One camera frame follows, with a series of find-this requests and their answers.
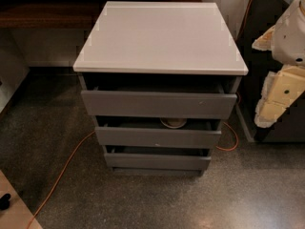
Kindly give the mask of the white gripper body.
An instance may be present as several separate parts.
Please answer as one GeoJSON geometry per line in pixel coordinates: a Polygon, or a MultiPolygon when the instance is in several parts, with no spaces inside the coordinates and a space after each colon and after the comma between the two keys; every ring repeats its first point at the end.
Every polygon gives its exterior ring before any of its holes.
{"type": "Polygon", "coordinates": [[[305,65],[305,0],[294,0],[274,25],[273,58],[287,65],[305,65]]]}

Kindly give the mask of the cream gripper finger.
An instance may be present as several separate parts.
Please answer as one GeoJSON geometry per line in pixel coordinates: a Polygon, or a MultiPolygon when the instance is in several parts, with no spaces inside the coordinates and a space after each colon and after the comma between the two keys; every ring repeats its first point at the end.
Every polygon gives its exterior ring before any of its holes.
{"type": "Polygon", "coordinates": [[[255,125],[271,127],[304,92],[304,67],[284,65],[277,73],[268,72],[255,107],[255,125]]]}
{"type": "Polygon", "coordinates": [[[252,44],[252,48],[258,51],[272,51],[275,27],[271,26],[260,35],[252,44]]]}

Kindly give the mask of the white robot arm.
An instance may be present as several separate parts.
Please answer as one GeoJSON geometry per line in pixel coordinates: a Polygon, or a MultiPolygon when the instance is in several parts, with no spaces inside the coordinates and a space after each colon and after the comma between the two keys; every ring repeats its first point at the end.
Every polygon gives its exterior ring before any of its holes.
{"type": "Polygon", "coordinates": [[[268,72],[255,107],[255,125],[269,128],[305,92],[305,0],[294,0],[252,48],[271,51],[282,64],[277,73],[268,72]]]}

